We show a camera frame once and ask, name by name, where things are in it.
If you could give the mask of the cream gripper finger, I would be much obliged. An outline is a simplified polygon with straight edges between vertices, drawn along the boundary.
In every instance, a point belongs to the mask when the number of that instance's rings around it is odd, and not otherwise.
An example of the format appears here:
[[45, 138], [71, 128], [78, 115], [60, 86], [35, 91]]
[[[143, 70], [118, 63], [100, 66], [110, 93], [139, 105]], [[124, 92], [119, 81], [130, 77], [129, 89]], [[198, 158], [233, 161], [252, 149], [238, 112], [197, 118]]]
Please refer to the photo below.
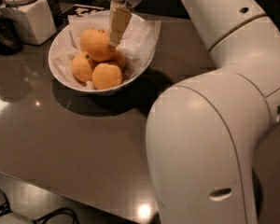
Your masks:
[[109, 44], [119, 45], [132, 18], [131, 11], [125, 4], [111, 2], [109, 16]]

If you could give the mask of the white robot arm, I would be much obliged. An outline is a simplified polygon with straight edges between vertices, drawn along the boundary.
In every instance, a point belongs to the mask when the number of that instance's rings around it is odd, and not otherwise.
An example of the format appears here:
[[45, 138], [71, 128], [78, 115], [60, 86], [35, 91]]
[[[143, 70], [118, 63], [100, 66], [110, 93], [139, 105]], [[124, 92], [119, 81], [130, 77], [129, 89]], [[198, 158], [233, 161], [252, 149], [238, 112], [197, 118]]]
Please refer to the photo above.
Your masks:
[[280, 32], [254, 0], [181, 0], [216, 66], [155, 101], [147, 162], [161, 224], [258, 224], [254, 151], [280, 121]]

